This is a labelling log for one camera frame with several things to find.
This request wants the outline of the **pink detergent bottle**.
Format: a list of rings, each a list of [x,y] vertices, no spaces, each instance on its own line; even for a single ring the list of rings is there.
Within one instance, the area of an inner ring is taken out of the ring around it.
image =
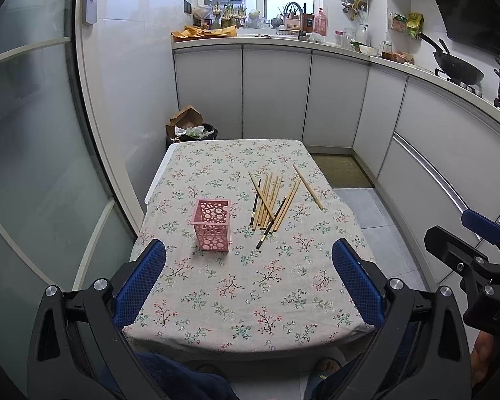
[[[323,8],[320,7],[314,18],[313,31],[323,37],[327,35],[328,19]]]

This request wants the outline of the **black wok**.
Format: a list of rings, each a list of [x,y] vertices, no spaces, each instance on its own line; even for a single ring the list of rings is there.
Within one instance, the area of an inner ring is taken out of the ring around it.
[[[443,39],[436,43],[424,33],[419,33],[418,37],[434,47],[434,59],[437,63],[435,75],[445,74],[451,82],[455,84],[465,84],[467,86],[478,86],[484,78],[481,70],[454,55],[450,51]]]

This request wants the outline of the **brown cardboard box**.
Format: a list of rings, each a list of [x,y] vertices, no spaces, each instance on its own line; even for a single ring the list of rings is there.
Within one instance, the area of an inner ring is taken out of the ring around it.
[[[202,114],[198,112],[195,107],[187,106],[170,117],[169,123],[166,125],[166,129],[168,131],[174,131],[176,127],[185,129],[189,127],[202,126],[202,124]]]

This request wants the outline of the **glass sliding door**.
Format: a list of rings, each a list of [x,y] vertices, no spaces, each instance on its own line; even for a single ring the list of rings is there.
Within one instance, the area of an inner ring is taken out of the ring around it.
[[[85,120],[75,2],[0,6],[0,369],[20,391],[44,290],[112,277],[133,243]]]

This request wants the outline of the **black kitchen faucet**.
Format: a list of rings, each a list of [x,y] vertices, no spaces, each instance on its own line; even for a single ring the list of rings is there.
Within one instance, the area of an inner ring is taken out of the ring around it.
[[[298,31],[302,24],[302,8],[296,2],[289,2],[283,9],[283,22],[287,29]]]

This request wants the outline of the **white lower cabinets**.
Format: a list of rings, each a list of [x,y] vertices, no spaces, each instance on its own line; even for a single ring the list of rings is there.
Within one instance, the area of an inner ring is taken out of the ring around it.
[[[416,68],[329,45],[239,38],[176,43],[177,99],[223,138],[289,138],[350,154],[428,284],[451,277],[424,248],[438,225],[500,263],[462,226],[465,210],[500,222],[500,109]]]

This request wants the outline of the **pink perforated utensil holder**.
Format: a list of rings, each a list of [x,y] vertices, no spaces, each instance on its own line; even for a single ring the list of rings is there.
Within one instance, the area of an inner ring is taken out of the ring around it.
[[[227,253],[230,246],[230,201],[199,199],[192,215],[201,251]]]

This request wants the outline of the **long wooden chopstick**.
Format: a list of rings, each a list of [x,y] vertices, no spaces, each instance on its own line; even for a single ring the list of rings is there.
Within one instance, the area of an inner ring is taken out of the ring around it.
[[[261,188],[258,188],[258,186],[257,186],[258,183],[256,182],[255,178],[251,175],[250,172],[248,172],[248,175],[250,177],[252,184],[255,187],[255,190],[257,190],[259,193],[259,196],[261,198],[262,204],[264,205],[264,208],[266,209],[266,211],[269,214],[269,216],[271,217],[271,219],[274,220],[275,215],[274,215],[274,212],[272,211],[271,207],[269,206],[269,203],[267,202],[267,198],[264,196],[263,192],[261,191]]]

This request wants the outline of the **green snack bags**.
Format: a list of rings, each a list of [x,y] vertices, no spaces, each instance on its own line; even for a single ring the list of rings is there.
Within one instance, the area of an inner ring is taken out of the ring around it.
[[[419,39],[424,27],[424,15],[411,12],[406,18],[405,32],[408,36]]]

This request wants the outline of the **black trash bin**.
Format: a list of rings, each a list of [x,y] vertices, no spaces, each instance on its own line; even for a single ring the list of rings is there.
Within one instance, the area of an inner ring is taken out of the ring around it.
[[[217,129],[207,123],[204,123],[202,126],[190,126],[185,128],[179,126],[168,126],[166,147],[183,142],[216,140],[217,136]]]

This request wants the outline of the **black tipped chopstick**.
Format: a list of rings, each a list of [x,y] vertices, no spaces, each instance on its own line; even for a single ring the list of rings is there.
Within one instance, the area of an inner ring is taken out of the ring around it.
[[[265,239],[267,238],[267,236],[269,235],[269,233],[271,232],[271,230],[274,228],[274,223],[277,221],[277,219],[279,219],[280,217],[280,214],[282,213],[283,211],[283,205],[286,203],[286,198],[283,198],[282,200],[282,203],[281,205],[279,206],[277,212],[275,213],[275,216],[274,216],[274,219],[271,219],[264,231],[264,234],[262,234],[261,238],[259,239],[257,245],[256,245],[256,250],[259,250],[261,248],[261,246],[263,245]]]

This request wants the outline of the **olive floor mat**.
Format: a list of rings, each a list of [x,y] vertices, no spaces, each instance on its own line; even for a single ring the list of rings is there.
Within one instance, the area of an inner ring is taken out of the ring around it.
[[[351,155],[313,154],[311,157],[334,189],[373,187],[371,180]]]

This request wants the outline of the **floral tablecloth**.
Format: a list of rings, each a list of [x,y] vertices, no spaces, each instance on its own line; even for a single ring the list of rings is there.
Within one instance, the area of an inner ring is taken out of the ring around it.
[[[320,210],[295,164],[324,206]],[[263,245],[249,225],[255,187],[282,176],[277,212]],[[201,251],[191,225],[199,199],[230,201],[227,253]],[[138,255],[153,239],[166,264],[134,324],[137,346],[193,354],[291,352],[353,340],[369,331],[340,280],[331,250],[340,238],[364,259],[373,255],[358,221],[303,144],[249,139],[177,144],[148,197]]]

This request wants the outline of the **yellow paper bags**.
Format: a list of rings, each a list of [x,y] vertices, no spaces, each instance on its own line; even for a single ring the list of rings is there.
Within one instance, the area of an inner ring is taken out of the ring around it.
[[[203,29],[186,25],[182,31],[170,33],[174,42],[185,42],[202,39],[233,38],[237,37],[237,28],[232,25],[221,29]]]

